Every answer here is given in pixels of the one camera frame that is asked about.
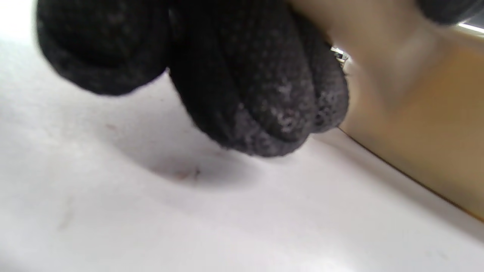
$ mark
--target black knitted glove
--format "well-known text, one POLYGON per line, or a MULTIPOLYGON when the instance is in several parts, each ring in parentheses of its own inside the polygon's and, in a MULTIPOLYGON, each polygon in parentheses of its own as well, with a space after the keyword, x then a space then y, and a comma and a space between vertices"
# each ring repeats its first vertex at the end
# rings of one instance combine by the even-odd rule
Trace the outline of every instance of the black knitted glove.
MULTIPOLYGON (((418 4, 449 24, 482 6, 470 2, 418 4)), ((249 155, 288 154, 348 109, 331 46, 283 0, 39 0, 37 30, 53 68, 97 94, 127 94, 169 67, 198 128, 249 155)))

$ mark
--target small stain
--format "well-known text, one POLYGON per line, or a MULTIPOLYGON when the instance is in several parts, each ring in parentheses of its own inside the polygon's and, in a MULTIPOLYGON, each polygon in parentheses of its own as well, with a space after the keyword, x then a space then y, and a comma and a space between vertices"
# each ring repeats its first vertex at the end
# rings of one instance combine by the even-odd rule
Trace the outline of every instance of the small stain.
POLYGON ((195 175, 194 175, 194 179, 195 179, 196 181, 198 181, 198 177, 200 176, 200 173, 201 173, 201 171, 200 171, 200 167, 198 167, 198 166, 197 166, 197 167, 195 168, 195 175))
POLYGON ((115 125, 112 124, 106 124, 106 128, 112 131, 118 130, 118 128, 115 125))
POLYGON ((441 252, 441 251, 438 251, 437 254, 444 260, 448 260, 449 257, 447 256, 447 254, 441 252))
POLYGON ((64 231, 66 230, 72 220, 74 219, 74 208, 73 208, 74 198, 71 196, 65 202, 65 212, 62 216, 62 220, 60 221, 59 225, 57 226, 57 231, 64 231))
POLYGON ((188 176, 190 176, 190 172, 188 171, 185 171, 185 172, 178 172, 175 174, 175 178, 178 180, 178 181, 183 181, 185 180, 186 178, 188 178, 188 176))

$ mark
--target white table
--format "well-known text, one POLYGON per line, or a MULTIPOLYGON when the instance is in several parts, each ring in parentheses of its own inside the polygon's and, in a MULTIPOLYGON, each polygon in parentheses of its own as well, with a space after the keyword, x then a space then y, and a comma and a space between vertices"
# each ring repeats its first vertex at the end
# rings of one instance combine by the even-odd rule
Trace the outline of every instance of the white table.
POLYGON ((484 224, 333 130, 262 160, 193 127, 167 77, 59 78, 0 0, 1 272, 481 272, 484 224))

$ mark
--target glove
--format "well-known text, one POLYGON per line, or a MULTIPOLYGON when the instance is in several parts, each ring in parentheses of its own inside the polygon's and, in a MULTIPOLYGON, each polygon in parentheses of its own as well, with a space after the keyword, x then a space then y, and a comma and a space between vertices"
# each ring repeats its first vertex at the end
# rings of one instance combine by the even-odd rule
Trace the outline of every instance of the glove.
MULTIPOLYGON (((476 2, 418 5, 451 24, 476 2)), ((283 0, 39 0, 37 33, 57 73, 99 95, 128 94, 169 70, 195 125, 249 155, 286 155, 348 109, 331 45, 283 0)))

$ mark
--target beige object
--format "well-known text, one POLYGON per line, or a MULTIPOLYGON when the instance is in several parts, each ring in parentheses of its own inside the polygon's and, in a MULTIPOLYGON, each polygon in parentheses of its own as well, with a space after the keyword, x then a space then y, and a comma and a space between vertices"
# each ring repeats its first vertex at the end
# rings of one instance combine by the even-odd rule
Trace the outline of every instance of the beige object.
POLYGON ((484 40, 425 20, 412 0, 293 0, 350 56, 341 128, 484 218, 484 40))

